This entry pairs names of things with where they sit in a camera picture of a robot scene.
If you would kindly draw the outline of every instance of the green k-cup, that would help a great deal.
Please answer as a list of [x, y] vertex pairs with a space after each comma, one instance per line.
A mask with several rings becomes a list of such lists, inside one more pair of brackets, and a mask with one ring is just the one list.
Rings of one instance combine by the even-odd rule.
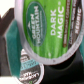
[[[18, 23], [21, 44], [30, 57], [45, 65], [56, 65], [66, 61], [75, 53], [81, 44], [84, 31], [82, 19], [80, 33], [68, 50], [73, 17], [72, 6], [76, 1], [15, 1], [15, 19]], [[84, 0], [80, 1], [83, 11]]]

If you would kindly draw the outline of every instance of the coffee pod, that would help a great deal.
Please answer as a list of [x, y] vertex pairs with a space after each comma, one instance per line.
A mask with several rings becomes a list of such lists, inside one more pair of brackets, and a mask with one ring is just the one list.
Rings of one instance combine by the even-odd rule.
[[28, 56], [45, 65], [68, 60], [83, 39], [83, 12], [84, 0], [16, 0], [15, 20]]

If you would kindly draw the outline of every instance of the green label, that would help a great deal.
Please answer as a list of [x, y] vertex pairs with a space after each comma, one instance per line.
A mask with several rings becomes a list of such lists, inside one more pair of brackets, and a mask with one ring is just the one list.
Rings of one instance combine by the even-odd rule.
[[63, 36], [67, 0], [25, 0], [23, 26], [32, 50], [40, 57], [58, 58], [67, 52]]
[[26, 26], [34, 46], [40, 46], [46, 35], [46, 17], [38, 2], [31, 2], [27, 9]]

